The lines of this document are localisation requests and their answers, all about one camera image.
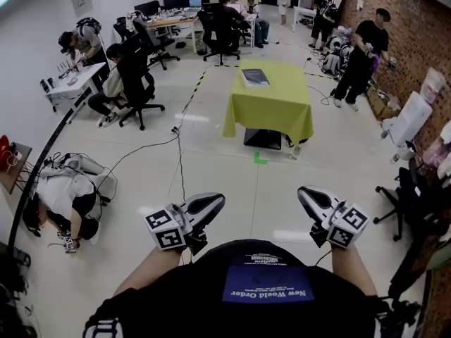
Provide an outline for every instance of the red brick wall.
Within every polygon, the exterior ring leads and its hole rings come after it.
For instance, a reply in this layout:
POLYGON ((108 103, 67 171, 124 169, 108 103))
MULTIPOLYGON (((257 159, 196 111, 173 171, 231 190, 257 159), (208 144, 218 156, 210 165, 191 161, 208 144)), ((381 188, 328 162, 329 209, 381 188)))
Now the red brick wall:
POLYGON ((357 0, 345 0, 340 24, 355 30, 361 21, 373 19, 377 8, 390 11, 388 52, 397 59, 397 70, 388 73, 385 65, 379 68, 376 79, 381 89, 404 103, 413 90, 419 92, 429 66, 447 80, 433 104, 432 116, 416 137, 423 150, 451 120, 451 9, 434 0, 363 1, 363 11, 357 11, 357 0))

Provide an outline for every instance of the white sneaker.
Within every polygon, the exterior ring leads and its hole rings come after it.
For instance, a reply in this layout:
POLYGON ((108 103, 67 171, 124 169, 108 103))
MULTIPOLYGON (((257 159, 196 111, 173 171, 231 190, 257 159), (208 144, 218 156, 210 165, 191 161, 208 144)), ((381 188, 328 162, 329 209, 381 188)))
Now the white sneaker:
POLYGON ((356 103, 353 103, 353 104, 349 104, 349 103, 348 103, 348 105, 351 107, 351 109, 352 109, 353 111, 359 111, 359 107, 357 106, 356 103))
POLYGON ((96 245, 97 243, 99 243, 99 237, 100 237, 100 222, 96 234, 94 234, 94 236, 89 241, 91 242, 92 245, 96 245))
POLYGON ((118 114, 112 113, 108 115, 105 119, 105 121, 100 125, 101 127, 109 127, 111 124, 113 124, 117 119, 119 119, 118 114))

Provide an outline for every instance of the white tiled floor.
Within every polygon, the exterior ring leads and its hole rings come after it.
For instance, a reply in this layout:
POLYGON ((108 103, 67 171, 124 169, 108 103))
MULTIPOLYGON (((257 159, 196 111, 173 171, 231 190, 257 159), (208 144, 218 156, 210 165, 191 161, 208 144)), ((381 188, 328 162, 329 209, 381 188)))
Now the white tiled floor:
MULTIPOLYGON (((304 65, 310 57, 310 31, 299 25, 296 33, 278 24, 277 10, 265 7, 263 16, 271 21, 269 40, 281 41, 264 49, 242 48, 242 58, 265 59, 304 65)), ((126 153, 145 144, 168 141, 171 128, 180 122, 180 113, 206 68, 206 75, 187 111, 181 130, 186 195, 220 192, 226 205, 207 227, 208 248, 233 239, 267 239, 287 249, 306 264, 313 265, 327 252, 318 249, 308 232, 312 221, 296 197, 297 188, 315 184, 333 190, 338 196, 359 204, 370 216, 383 215, 390 204, 375 193, 376 185, 395 187, 399 166, 390 165, 394 148, 379 139, 381 129, 366 99, 359 98, 359 112, 346 106, 324 106, 323 98, 310 89, 315 135, 303 147, 298 161, 289 151, 261 150, 268 165, 254 163, 256 149, 242 144, 245 129, 237 127, 234 139, 222 138, 226 106, 237 68, 214 67, 195 56, 188 46, 175 50, 180 62, 168 62, 168 70, 152 68, 156 80, 155 103, 164 112, 146 111, 146 130, 130 121, 124 128, 113 125, 98 129, 98 115, 84 108, 73 124, 64 129, 53 151, 83 152, 100 164, 112 167, 126 153)), ((236 65, 234 58, 228 59, 236 65)), ((319 73, 307 63, 307 72, 319 73)), ((328 95, 334 80, 308 76, 312 87, 328 95)), ((86 319, 109 298, 114 289, 154 246, 140 211, 181 202, 182 189, 178 145, 174 141, 154 146, 126 158, 115 170, 117 196, 104 210, 99 245, 83 244, 77 256, 70 257, 58 247, 51 227, 33 246, 28 299, 36 307, 43 337, 80 337, 86 319)), ((380 295, 387 293, 390 279, 408 247, 408 237, 392 241, 393 222, 370 223, 357 242, 380 295)), ((331 269, 330 256, 320 266, 331 269)), ((420 301, 423 282, 417 282, 406 296, 420 301)))

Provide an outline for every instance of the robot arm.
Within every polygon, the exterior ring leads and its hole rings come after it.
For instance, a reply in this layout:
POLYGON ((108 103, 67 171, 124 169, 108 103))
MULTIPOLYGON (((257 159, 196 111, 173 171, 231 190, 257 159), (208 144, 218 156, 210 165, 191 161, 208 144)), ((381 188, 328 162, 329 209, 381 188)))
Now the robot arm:
POLYGON ((144 220, 160 250, 187 246, 195 256, 207 244, 204 228, 218 215, 225 202, 222 194, 197 194, 180 205, 169 204, 144 220))
POLYGON ((368 216, 358 205, 349 205, 326 189, 300 187, 297 198, 315 222, 310 236, 317 246, 322 246, 327 240, 346 249, 356 241, 368 224, 368 216))

